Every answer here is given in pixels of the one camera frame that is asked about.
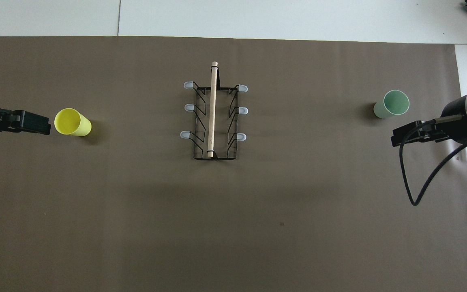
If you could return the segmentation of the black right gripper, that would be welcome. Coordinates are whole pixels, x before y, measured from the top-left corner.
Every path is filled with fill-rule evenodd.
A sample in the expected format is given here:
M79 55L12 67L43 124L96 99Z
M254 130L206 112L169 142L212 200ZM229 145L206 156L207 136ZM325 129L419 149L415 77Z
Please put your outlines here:
M392 131L391 144L398 147L404 141L406 144L430 141L441 142L449 138L463 144L467 140L467 113L465 102L467 96L460 97L443 108L441 117L462 115L459 120L441 123L439 129L432 121L414 121Z

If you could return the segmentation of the brown paper table mat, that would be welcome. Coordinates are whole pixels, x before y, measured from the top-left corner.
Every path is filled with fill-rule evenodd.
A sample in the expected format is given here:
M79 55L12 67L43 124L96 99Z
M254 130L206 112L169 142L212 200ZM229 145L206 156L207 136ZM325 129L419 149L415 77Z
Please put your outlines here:
M180 138L213 61L232 161ZM390 143L460 95L453 45L0 37L0 107L93 124L0 133L0 292L467 292L465 155L413 207Z

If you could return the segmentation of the pale green plastic cup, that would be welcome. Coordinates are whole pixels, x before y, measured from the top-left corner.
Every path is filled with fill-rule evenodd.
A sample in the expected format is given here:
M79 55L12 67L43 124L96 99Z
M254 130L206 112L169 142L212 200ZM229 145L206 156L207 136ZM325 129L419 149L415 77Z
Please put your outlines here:
M385 119L403 115L409 108L408 96L400 90L391 90L375 103L373 111L376 117Z

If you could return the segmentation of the yellow plastic cup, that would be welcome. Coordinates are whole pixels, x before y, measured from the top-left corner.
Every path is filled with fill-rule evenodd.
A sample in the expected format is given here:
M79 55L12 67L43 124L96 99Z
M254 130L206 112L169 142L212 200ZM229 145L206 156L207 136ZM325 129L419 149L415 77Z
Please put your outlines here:
M60 134L78 137L89 135L92 130L89 119L73 108L65 108L59 111L54 118L54 127Z

